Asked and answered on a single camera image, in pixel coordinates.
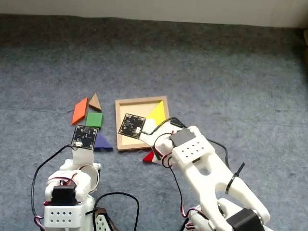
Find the black cable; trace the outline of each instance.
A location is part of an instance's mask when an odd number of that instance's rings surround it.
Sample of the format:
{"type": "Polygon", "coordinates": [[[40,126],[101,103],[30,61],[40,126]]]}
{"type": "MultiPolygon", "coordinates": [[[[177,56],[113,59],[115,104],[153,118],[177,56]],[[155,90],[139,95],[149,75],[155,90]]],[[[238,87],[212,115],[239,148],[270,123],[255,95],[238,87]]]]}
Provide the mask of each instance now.
{"type": "MultiPolygon", "coordinates": [[[[182,196],[182,191],[181,191],[181,188],[180,188],[180,186],[179,186],[177,177],[175,176],[174,171],[173,171],[172,168],[171,168],[171,164],[170,164],[170,159],[171,159],[171,158],[172,158],[172,157],[169,157],[168,160],[167,160],[167,162],[168,162],[169,169],[170,169],[170,171],[171,171],[171,173],[172,173],[172,175],[173,175],[173,177],[174,177],[175,183],[177,184],[177,187],[178,187],[178,190],[179,190],[179,193],[180,193],[180,198],[181,198],[181,209],[182,209],[182,207],[183,207],[183,196],[182,196]]],[[[196,208],[190,208],[190,209],[187,211],[185,217],[187,217],[188,214],[189,214],[189,212],[192,211],[192,210],[193,210],[193,211],[196,211],[200,216],[202,216],[204,219],[208,220],[207,216],[206,216],[204,213],[202,213],[201,211],[199,211],[198,209],[196,209],[196,208]]]]}
{"type": "Polygon", "coordinates": [[[98,202],[101,200],[101,199],[103,199],[104,197],[106,197],[106,196],[110,196],[110,195],[124,195],[124,196],[128,196],[128,197],[130,197],[130,198],[132,198],[132,199],[134,199],[135,201],[136,201],[136,203],[137,203],[137,212],[136,212],[136,221],[135,221],[135,226],[134,226],[134,231],[136,231],[136,228],[137,228],[137,224],[138,224],[138,217],[139,217],[139,201],[138,201],[138,199],[136,198],[136,197],[134,197],[133,195],[130,195],[130,194],[128,194],[128,193],[124,193],[124,192],[109,192],[109,193],[106,193],[106,194],[104,194],[104,195],[102,195],[102,196],[100,196],[97,200],[96,200],[96,202],[95,202],[95,204],[94,204],[94,207],[93,207],[93,213],[92,213],[92,220],[93,220],[93,228],[94,228],[94,231],[97,231],[96,230],[96,222],[95,222],[95,212],[94,211],[96,211],[96,207],[97,207],[97,204],[98,204],[98,202]]]}
{"type": "Polygon", "coordinates": [[[225,150],[225,164],[228,167],[228,169],[230,169],[228,149],[224,145],[222,145],[221,143],[218,143],[217,141],[210,140],[208,138],[207,138],[207,140],[210,141],[211,143],[217,144],[218,146],[222,147],[225,150]]]}
{"type": "Polygon", "coordinates": [[[34,185],[35,185],[35,180],[37,178],[37,174],[39,172],[39,170],[47,163],[49,162],[51,159],[53,159],[57,154],[59,154],[60,152],[62,152],[65,148],[71,148],[74,150],[74,148],[76,147],[73,147],[71,146],[70,144],[62,147],[59,151],[57,151],[55,154],[53,154],[51,157],[49,157],[47,160],[45,160],[38,168],[37,170],[35,171],[34,173],[34,176],[33,176],[33,179],[32,179],[32,185],[31,185],[31,209],[32,209],[32,213],[34,216],[37,216],[37,213],[35,211],[35,208],[34,208],[34,185]]]}
{"type": "Polygon", "coordinates": [[[142,132],[143,134],[145,134],[145,135],[153,135],[153,133],[156,132],[161,126],[163,126],[164,123],[166,123],[166,122],[168,122],[168,121],[170,121],[170,120],[172,120],[172,119],[177,120],[177,121],[182,125],[182,127],[187,128],[178,118],[176,118],[176,117],[170,117],[170,118],[168,118],[168,119],[165,119],[165,120],[164,120],[163,122],[161,122],[159,125],[157,125],[157,127],[154,128],[154,130],[153,130],[151,133],[147,133],[147,132],[145,132],[145,131],[141,131],[141,132],[142,132]]]}
{"type": "Polygon", "coordinates": [[[171,132],[166,132],[166,133],[163,133],[163,134],[160,134],[157,138],[156,138],[156,140],[154,141],[154,145],[153,145],[153,151],[154,151],[154,154],[156,155],[156,158],[158,159],[158,160],[161,160],[161,157],[163,157],[161,154],[159,154],[159,153],[157,153],[158,151],[157,151],[157,149],[156,149],[156,142],[157,142],[157,140],[160,138],[160,137],[162,137],[162,136],[164,136],[164,135],[172,135],[172,133],[171,132]]]}
{"type": "Polygon", "coordinates": [[[188,223],[188,221],[189,221],[189,218],[186,218],[186,219],[184,220],[184,223],[182,224],[182,226],[181,226],[181,228],[180,228],[180,231],[184,231],[185,225],[188,223]]]}

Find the wooden tray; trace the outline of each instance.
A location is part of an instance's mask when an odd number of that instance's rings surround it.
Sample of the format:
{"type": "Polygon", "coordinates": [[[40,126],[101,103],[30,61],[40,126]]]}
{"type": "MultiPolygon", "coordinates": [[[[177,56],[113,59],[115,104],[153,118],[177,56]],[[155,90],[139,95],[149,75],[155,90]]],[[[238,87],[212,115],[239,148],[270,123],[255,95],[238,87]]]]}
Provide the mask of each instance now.
{"type": "Polygon", "coordinates": [[[137,116],[147,117],[158,104],[164,102],[165,117],[169,118],[168,102],[166,96],[136,98],[116,100],[115,116],[116,116],[116,138],[118,150],[134,150],[149,148],[149,146],[140,140],[118,134],[121,123],[126,113],[137,116]]]}

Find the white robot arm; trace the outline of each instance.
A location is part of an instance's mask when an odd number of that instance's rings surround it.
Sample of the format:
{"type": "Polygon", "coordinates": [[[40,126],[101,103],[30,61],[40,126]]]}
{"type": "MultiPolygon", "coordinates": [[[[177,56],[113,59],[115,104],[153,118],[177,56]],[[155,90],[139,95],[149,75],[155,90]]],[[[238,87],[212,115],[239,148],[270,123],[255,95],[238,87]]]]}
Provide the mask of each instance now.
{"type": "MultiPolygon", "coordinates": [[[[89,193],[96,190],[101,164],[94,163],[94,144],[97,128],[77,125],[71,145],[73,158],[66,159],[60,170],[49,176],[45,189],[44,226],[38,221],[33,204],[34,183],[32,184],[31,199],[34,222],[41,231],[93,231],[92,212],[95,200],[89,193]]],[[[61,150],[45,161],[36,171],[61,150]]],[[[96,217],[97,230],[110,231],[109,221],[105,215],[96,217]]]]}
{"type": "MultiPolygon", "coordinates": [[[[264,226],[270,214],[242,179],[233,174],[215,153],[215,149],[196,126],[181,128],[165,122],[156,127],[153,120],[144,118],[142,128],[134,129],[127,114],[120,134],[139,134],[139,140],[152,147],[162,164],[176,166],[193,186],[200,205],[188,213],[192,225],[187,227],[200,231],[271,231],[264,226]],[[200,169],[210,172],[205,176],[200,169]],[[242,202],[244,209],[228,201],[217,199],[216,192],[223,191],[242,202]]],[[[133,121],[143,120],[136,116],[133,121]]]]}

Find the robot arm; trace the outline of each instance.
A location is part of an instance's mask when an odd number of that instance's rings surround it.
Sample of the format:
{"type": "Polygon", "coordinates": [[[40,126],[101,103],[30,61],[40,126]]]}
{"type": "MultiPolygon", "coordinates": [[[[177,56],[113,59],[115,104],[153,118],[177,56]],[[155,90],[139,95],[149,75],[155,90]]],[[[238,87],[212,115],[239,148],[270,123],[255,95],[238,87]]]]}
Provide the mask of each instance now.
{"type": "Polygon", "coordinates": [[[242,179],[233,177],[233,173],[197,127],[179,128],[166,122],[155,132],[151,132],[155,127],[153,120],[146,120],[144,126],[134,132],[139,132],[139,140],[151,146],[154,152],[171,157],[172,165],[176,166],[193,186],[200,199],[198,208],[208,218],[206,220],[196,211],[189,213],[191,222],[198,230],[270,231],[263,226],[270,220],[268,210],[242,179]],[[204,167],[210,172],[207,176],[200,172],[204,167]],[[245,209],[224,198],[218,200],[217,191],[228,192],[242,202],[245,209]]]}

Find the cable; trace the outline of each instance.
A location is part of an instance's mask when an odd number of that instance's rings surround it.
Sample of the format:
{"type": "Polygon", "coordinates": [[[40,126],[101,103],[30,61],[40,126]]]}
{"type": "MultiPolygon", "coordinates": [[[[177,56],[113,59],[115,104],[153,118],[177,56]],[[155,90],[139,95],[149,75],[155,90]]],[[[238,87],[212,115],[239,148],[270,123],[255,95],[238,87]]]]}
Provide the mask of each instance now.
{"type": "Polygon", "coordinates": [[[175,176],[174,171],[173,171],[172,168],[171,168],[171,164],[170,164],[170,159],[171,159],[171,158],[172,158],[172,157],[169,157],[169,159],[168,159],[167,162],[168,162],[169,169],[170,169],[170,171],[171,171],[171,173],[172,173],[172,175],[173,175],[173,177],[174,177],[174,180],[175,180],[175,182],[176,182],[176,184],[177,184],[177,187],[178,187],[178,190],[179,190],[179,193],[180,193],[180,197],[181,197],[181,208],[180,208],[181,215],[182,215],[184,218],[187,218],[190,211],[196,211],[196,212],[197,212],[198,214],[200,214],[204,219],[208,220],[208,218],[206,217],[206,215],[205,215],[203,212],[201,212],[199,209],[190,208],[190,209],[188,209],[187,213],[184,212],[182,191],[181,191],[181,188],[180,188],[180,186],[179,186],[177,177],[175,176]]]}
{"type": "Polygon", "coordinates": [[[210,141],[211,143],[217,144],[218,146],[222,147],[225,150],[225,164],[228,167],[228,169],[230,169],[228,149],[224,145],[222,145],[221,143],[218,143],[217,141],[210,140],[208,138],[207,138],[207,140],[210,141]]]}
{"type": "Polygon", "coordinates": [[[74,150],[74,146],[71,146],[70,144],[62,147],[60,150],[58,150],[55,154],[53,154],[51,157],[49,157],[47,160],[45,160],[38,168],[37,170],[35,171],[34,173],[34,176],[33,176],[33,179],[32,179],[32,185],[31,185],[31,209],[32,209],[32,213],[34,215],[34,217],[37,216],[37,213],[35,211],[35,208],[34,208],[34,185],[35,185],[35,180],[37,178],[37,175],[38,175],[38,172],[39,170],[47,163],[49,162],[51,159],[53,159],[57,154],[59,154],[60,152],[62,152],[65,148],[71,148],[74,150]]]}
{"type": "Polygon", "coordinates": [[[64,181],[64,180],[67,180],[67,182],[64,182],[65,184],[64,185],[68,185],[70,182],[72,182],[75,186],[77,186],[76,182],[72,180],[72,178],[68,178],[68,177],[53,177],[51,179],[49,179],[47,181],[47,185],[49,185],[51,182],[53,182],[54,180],[60,180],[60,181],[64,181]]]}
{"type": "Polygon", "coordinates": [[[164,120],[163,122],[161,122],[159,125],[157,125],[157,127],[154,128],[154,130],[153,130],[151,133],[147,133],[147,132],[145,132],[145,131],[141,131],[141,132],[142,132],[143,134],[145,134],[145,135],[153,135],[153,133],[156,132],[161,126],[163,126],[164,123],[166,123],[166,122],[168,122],[168,121],[170,121],[170,120],[172,120],[172,119],[177,120],[177,121],[180,123],[180,125],[181,125],[182,127],[187,128],[178,118],[176,118],[176,117],[170,117],[170,118],[168,118],[168,119],[165,119],[165,120],[164,120]]]}
{"type": "Polygon", "coordinates": [[[183,224],[182,224],[182,226],[181,226],[181,228],[180,228],[180,231],[184,231],[184,229],[186,228],[186,224],[188,223],[188,221],[189,221],[189,218],[186,218],[186,219],[184,220],[184,222],[183,222],[183,224]]]}
{"type": "Polygon", "coordinates": [[[35,216],[33,218],[34,223],[39,227],[40,231],[45,231],[45,227],[41,224],[39,220],[43,219],[44,217],[35,216]]]}
{"type": "Polygon", "coordinates": [[[172,135],[172,133],[171,133],[171,132],[166,132],[166,133],[163,133],[163,134],[159,135],[159,136],[156,138],[156,140],[155,140],[155,142],[154,142],[154,144],[153,144],[154,149],[158,152],[158,154],[159,154],[161,157],[163,157],[164,155],[156,148],[156,142],[157,142],[157,140],[158,140],[160,137],[162,137],[162,136],[164,136],[164,135],[172,135]]]}
{"type": "Polygon", "coordinates": [[[94,231],[97,231],[97,230],[96,230],[96,222],[95,222],[95,211],[96,211],[97,204],[98,204],[98,202],[99,202],[101,199],[103,199],[104,197],[106,197],[106,196],[111,196],[111,195],[123,195],[123,196],[128,196],[128,197],[130,197],[130,198],[132,198],[132,199],[134,199],[134,200],[136,201],[136,203],[137,203],[137,212],[136,212],[136,221],[135,221],[135,226],[134,226],[134,231],[136,231],[137,224],[138,224],[138,217],[139,217],[139,201],[138,201],[138,199],[137,199],[136,197],[134,197],[133,195],[130,195],[130,194],[126,193],[126,192],[125,192],[125,193],[124,193],[124,192],[113,192],[113,193],[110,192],[110,193],[106,193],[106,194],[100,196],[100,197],[96,200],[96,202],[95,202],[95,204],[94,204],[94,207],[93,207],[93,211],[88,212],[88,214],[92,212],[92,220],[93,220],[93,228],[94,228],[94,231]]]}
{"type": "Polygon", "coordinates": [[[71,179],[65,183],[65,185],[68,185],[70,182],[73,182],[73,178],[74,178],[75,175],[77,175],[76,172],[73,174],[73,176],[71,177],[71,179]]]}

